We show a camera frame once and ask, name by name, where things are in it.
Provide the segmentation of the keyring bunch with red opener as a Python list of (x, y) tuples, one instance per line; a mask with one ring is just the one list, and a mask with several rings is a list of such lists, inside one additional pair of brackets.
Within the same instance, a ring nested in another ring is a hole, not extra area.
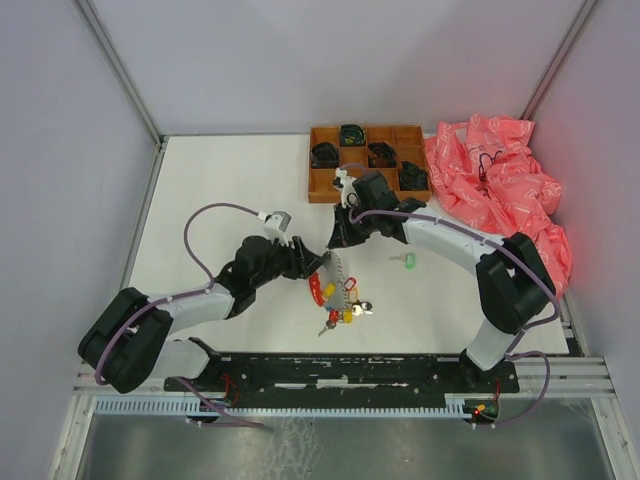
[(338, 325), (351, 324), (357, 317), (373, 314), (373, 304), (360, 298), (356, 278), (344, 275), (341, 259), (332, 250), (324, 253), (322, 265), (309, 277), (308, 285), (315, 304), (327, 312), (318, 337)]

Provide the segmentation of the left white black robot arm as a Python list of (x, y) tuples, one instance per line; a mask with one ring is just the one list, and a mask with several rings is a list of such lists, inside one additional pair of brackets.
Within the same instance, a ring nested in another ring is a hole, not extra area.
[(164, 358), (189, 357), (178, 373), (198, 389), (209, 390), (221, 378), (214, 352), (199, 340), (167, 338), (209, 321), (234, 318), (256, 300), (257, 289), (280, 277), (307, 280), (328, 259), (309, 250), (301, 237), (287, 244), (262, 236), (245, 238), (211, 284), (152, 300), (134, 287), (118, 292), (81, 339), (78, 355), (94, 368), (96, 382), (127, 394), (155, 375)]

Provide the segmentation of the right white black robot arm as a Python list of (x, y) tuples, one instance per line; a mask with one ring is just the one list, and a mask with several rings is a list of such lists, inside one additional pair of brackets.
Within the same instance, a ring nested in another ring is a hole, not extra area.
[(400, 200), (378, 172), (353, 177), (343, 168), (332, 181), (340, 194), (328, 246), (350, 248), (372, 234), (423, 248), (462, 267), (477, 281), (483, 322), (462, 352), (458, 368), (467, 389), (481, 391), (495, 379), (495, 367), (531, 328), (554, 321), (542, 318), (559, 305), (556, 289), (534, 241), (522, 232), (489, 234), (448, 220), (425, 202)]

